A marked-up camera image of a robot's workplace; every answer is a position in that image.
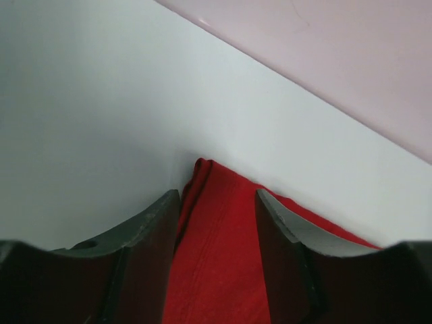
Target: red cloth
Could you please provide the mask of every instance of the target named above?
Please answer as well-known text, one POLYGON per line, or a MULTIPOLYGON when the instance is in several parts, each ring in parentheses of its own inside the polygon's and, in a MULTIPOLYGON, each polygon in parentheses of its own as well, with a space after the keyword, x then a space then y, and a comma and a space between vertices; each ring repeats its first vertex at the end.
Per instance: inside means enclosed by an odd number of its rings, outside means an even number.
MULTIPOLYGON (((270 323, 254 214, 258 188, 214 161, 196 162, 182 196, 164 324, 270 323)), ((276 197, 315 225, 374 247, 292 199, 276 197)))

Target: red fabric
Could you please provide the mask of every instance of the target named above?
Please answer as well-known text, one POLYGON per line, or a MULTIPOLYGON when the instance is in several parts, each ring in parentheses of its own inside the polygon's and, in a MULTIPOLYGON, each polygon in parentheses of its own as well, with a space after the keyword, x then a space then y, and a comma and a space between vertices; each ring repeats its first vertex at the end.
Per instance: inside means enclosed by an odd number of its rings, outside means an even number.
MULTIPOLYGON (((254 215, 258 188, 214 161, 196 162, 182 196, 164 324, 270 323, 254 215)), ((315 225, 374 247, 292 199, 276 197, 315 225)))

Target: pink panel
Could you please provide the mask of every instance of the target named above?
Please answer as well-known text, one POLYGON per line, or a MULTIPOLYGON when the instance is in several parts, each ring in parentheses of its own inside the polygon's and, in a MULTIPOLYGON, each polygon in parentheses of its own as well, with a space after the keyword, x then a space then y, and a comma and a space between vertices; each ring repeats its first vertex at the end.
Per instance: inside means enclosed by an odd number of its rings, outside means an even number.
POLYGON ((432 163, 432 1, 158 1, 432 163))

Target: dark gray curved object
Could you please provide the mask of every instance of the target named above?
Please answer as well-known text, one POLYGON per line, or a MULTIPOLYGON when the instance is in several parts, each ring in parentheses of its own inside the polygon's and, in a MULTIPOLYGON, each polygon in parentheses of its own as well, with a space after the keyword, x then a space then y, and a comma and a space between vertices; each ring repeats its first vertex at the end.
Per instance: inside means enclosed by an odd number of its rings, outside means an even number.
POLYGON ((265 190, 256 224, 272 324, 432 323, 432 243, 374 250, 305 221, 265 190))
POLYGON ((70 250, 0 241, 0 323, 161 323, 180 198, 70 250))

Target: small hole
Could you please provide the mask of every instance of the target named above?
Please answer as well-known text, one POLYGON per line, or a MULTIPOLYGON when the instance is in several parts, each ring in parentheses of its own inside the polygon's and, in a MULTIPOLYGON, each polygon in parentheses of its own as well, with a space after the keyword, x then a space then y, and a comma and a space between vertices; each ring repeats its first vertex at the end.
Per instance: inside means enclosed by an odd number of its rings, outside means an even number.
POLYGON ((82 250, 84 248, 94 248, 95 246, 97 246, 97 242, 94 240, 89 240, 78 243, 73 248, 71 248, 71 250, 82 250))

